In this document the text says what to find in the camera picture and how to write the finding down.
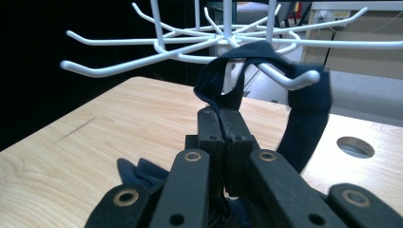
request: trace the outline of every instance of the light wood tabletop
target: light wood tabletop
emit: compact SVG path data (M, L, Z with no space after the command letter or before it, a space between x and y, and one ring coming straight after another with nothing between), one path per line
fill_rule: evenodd
M82 105L0 153L1 227L83 227L104 194L121 184L116 160L139 158L169 170L197 134L205 107L192 87L135 77ZM276 150L288 107L244 99L240 108L261 148ZM357 137L374 148L369 159L341 151ZM302 177L327 193L351 182L403 215L403 128L331 115Z

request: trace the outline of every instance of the dark blue cloth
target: dark blue cloth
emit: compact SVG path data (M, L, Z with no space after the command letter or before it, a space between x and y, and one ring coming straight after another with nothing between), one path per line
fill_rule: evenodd
M229 60L239 58L245 61L236 86L222 95L226 65ZM201 70L194 92L218 115L222 107L238 110L243 96L245 69L251 64L261 63L272 64L290 79L308 70L316 70L320 74L318 83L288 92L288 103L292 109L277 151L301 172L314 153L332 106L329 72L322 66L291 64L278 56L268 42L259 41L232 49L206 65Z

